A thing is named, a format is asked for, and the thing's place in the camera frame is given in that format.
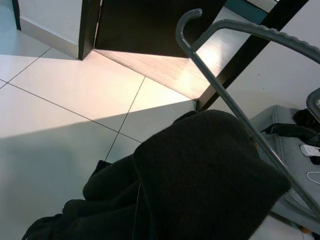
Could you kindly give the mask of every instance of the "dark wooden door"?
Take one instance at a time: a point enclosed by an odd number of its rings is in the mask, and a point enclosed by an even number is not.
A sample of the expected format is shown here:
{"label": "dark wooden door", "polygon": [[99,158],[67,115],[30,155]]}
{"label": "dark wooden door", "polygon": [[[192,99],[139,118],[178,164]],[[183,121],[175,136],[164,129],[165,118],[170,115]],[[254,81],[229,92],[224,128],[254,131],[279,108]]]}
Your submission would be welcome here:
{"label": "dark wooden door", "polygon": [[184,31],[193,43],[214,21],[226,0],[103,0],[95,48],[185,57],[175,39],[179,18],[201,8]]}

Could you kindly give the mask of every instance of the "black jacket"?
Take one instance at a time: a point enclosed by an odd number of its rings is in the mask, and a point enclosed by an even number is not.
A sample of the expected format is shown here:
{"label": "black jacket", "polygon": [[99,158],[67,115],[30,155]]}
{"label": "black jacket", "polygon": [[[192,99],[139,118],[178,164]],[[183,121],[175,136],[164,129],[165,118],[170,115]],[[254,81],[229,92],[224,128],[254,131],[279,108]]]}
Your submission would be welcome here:
{"label": "black jacket", "polygon": [[133,155],[100,161],[85,200],[36,221],[23,239],[247,240],[290,188],[256,148],[232,115],[186,113]]}

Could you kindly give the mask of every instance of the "gray curved handle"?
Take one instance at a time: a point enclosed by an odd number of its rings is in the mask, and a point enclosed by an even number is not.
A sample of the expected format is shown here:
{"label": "gray curved handle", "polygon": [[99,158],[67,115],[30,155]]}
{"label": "gray curved handle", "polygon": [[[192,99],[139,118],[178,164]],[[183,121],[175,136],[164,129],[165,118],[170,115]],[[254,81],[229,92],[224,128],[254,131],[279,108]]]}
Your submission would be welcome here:
{"label": "gray curved handle", "polygon": [[207,78],[210,84],[214,87],[219,96],[224,100],[228,107],[232,110],[234,115],[242,121],[248,132],[254,138],[254,140],[263,149],[266,155],[271,159],[274,165],[290,180],[294,190],[302,197],[302,199],[307,203],[307,205],[312,209],[317,218],[320,219],[320,206],[314,200],[314,198],[304,190],[302,185],[296,180],[296,178],[290,173],[287,166],[282,162],[277,153],[271,148],[268,141],[262,137],[262,135],[251,125],[249,119],[229,95],[223,85],[216,80],[216,77],[210,71],[210,69],[205,65],[202,59],[197,55],[196,51],[219,29],[231,29],[236,31],[245,32],[248,34],[255,35],[257,37],[264,38],[269,41],[279,43],[286,46],[296,52],[314,60],[320,64],[320,51],[315,46],[310,46],[307,42],[301,41],[296,37],[288,36],[285,33],[280,33],[275,29],[269,29],[265,26],[258,26],[251,23],[243,23],[233,20],[221,20],[213,23],[191,46],[184,36],[184,28],[186,23],[195,18],[199,18],[202,15],[201,9],[191,10],[185,13],[177,23],[175,30],[175,37],[184,50],[184,52],[191,57],[195,65]]}
{"label": "gray curved handle", "polygon": [[262,25],[256,25],[253,23],[239,22],[235,20],[220,20],[214,22],[192,45],[187,42],[184,37],[183,29],[186,23],[195,18],[199,18],[202,15],[201,9],[194,9],[185,13],[179,20],[176,28],[176,37],[178,43],[182,43],[183,46],[191,48],[196,52],[216,31],[220,29],[231,29],[235,31],[245,32],[269,41],[276,42],[287,48],[295,50],[296,52],[314,60],[320,64],[320,50],[315,46],[309,45],[306,41],[301,41],[294,36],[289,36],[284,32],[279,32],[275,29],[270,29]]}

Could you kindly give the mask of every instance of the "white wall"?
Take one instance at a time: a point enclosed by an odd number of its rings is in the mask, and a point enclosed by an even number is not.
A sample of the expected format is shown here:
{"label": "white wall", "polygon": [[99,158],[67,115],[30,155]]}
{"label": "white wall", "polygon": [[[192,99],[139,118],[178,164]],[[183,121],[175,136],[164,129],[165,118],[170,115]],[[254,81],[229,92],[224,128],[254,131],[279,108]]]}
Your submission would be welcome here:
{"label": "white wall", "polygon": [[82,0],[18,0],[18,2],[21,19],[78,45]]}
{"label": "white wall", "polygon": [[[283,32],[320,47],[320,0],[309,0]],[[249,118],[272,105],[305,108],[320,88],[320,65],[277,43],[269,43],[230,85],[228,92]],[[211,109],[229,112],[219,98]]]}

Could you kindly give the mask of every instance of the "baseboard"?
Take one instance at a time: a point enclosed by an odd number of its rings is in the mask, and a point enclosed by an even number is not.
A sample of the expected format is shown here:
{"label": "baseboard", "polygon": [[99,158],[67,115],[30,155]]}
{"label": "baseboard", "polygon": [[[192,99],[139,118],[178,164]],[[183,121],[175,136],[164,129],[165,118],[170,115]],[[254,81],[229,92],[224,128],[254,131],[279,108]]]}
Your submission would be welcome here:
{"label": "baseboard", "polygon": [[67,40],[57,33],[50,31],[36,23],[20,16],[21,31],[40,42],[49,45],[73,58],[78,58],[79,46],[77,43]]}
{"label": "baseboard", "polygon": [[0,1],[0,5],[5,6],[5,7],[11,9],[11,10],[14,9],[13,6],[12,6],[11,0],[3,0],[3,1]]}

